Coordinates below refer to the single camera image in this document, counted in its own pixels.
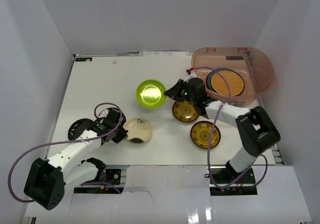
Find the green glossy plate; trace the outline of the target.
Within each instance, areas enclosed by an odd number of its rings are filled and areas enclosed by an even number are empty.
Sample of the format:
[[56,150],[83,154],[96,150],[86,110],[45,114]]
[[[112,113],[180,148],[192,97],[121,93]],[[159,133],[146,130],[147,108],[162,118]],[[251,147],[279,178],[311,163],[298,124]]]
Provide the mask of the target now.
[[166,88],[160,81],[148,79],[138,85],[136,99],[142,107],[156,109],[165,103],[165,91]]

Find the red and teal plate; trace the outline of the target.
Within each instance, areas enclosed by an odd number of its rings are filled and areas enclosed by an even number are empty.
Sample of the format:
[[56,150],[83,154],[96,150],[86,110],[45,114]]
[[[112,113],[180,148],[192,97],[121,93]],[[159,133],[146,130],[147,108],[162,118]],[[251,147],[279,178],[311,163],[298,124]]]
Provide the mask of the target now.
[[209,89],[209,86],[208,86],[208,75],[205,77],[204,84],[205,84],[205,88]]

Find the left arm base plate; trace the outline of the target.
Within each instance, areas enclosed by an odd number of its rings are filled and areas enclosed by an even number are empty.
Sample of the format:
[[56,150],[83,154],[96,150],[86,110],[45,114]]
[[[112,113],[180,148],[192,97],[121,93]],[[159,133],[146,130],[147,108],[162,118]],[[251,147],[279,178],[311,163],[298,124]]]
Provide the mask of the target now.
[[106,169],[105,170],[105,179],[104,183],[111,184],[115,186],[114,189],[112,186],[107,184],[98,184],[98,185],[82,185],[75,187],[73,190],[74,194],[121,194],[124,189],[124,182],[122,178],[121,169]]

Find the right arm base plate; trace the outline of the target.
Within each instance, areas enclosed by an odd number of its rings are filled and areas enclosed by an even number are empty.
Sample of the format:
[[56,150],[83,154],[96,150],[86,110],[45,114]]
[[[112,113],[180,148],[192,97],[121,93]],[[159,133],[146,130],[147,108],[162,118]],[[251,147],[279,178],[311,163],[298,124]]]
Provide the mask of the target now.
[[[225,172],[225,168],[211,168],[212,177],[219,186],[226,186],[232,180]],[[256,183],[256,178],[253,169],[250,168],[241,179],[231,186],[221,189],[215,186],[210,178],[209,173],[204,175],[209,180],[209,189],[211,197],[224,196],[256,196],[258,194],[257,187],[252,187]]]

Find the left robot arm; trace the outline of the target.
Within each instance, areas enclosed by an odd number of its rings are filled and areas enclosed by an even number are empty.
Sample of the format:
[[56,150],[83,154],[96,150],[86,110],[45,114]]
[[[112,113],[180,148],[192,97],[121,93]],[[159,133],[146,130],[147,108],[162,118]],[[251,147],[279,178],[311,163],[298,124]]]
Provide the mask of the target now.
[[126,117],[118,108],[107,109],[106,116],[96,120],[82,118],[69,128],[69,145],[47,159],[37,158],[31,165],[23,192],[50,211],[64,194],[84,183],[102,184],[106,178],[106,164],[89,154],[104,143],[119,143],[127,130]]

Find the cream ceramic plate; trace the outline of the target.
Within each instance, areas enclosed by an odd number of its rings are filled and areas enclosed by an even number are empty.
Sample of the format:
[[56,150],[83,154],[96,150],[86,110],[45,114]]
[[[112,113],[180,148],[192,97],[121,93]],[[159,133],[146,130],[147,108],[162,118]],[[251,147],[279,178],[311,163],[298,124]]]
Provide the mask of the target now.
[[148,142],[153,136],[151,123],[145,118],[132,118],[125,122],[123,128],[127,130],[127,140],[135,144]]

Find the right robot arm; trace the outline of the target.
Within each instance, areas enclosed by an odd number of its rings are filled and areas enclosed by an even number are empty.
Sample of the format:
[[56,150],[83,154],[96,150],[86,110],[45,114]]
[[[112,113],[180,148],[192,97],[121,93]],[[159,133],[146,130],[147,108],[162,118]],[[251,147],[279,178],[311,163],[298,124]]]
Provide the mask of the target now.
[[281,140],[278,129],[263,107],[242,108],[213,99],[198,77],[188,81],[179,79],[163,94],[174,101],[191,103],[199,116],[237,128],[242,147],[224,169],[226,179],[232,184],[242,180],[256,159]]

